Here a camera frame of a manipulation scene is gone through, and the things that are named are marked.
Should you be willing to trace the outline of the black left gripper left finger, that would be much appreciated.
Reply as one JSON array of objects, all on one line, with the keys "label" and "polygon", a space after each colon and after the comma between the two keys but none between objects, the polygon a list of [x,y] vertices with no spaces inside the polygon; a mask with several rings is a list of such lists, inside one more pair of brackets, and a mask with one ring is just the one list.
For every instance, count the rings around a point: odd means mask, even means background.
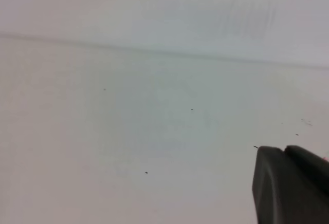
[{"label": "black left gripper left finger", "polygon": [[252,193],[258,223],[328,223],[328,196],[279,148],[258,148]]}]

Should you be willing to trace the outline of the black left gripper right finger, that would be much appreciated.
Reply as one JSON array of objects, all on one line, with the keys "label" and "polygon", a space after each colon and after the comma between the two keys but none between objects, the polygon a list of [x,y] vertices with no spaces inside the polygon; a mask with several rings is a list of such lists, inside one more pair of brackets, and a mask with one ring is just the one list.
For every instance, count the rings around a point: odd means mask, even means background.
[{"label": "black left gripper right finger", "polygon": [[319,191],[328,196],[328,161],[296,145],[287,146],[284,153]]}]

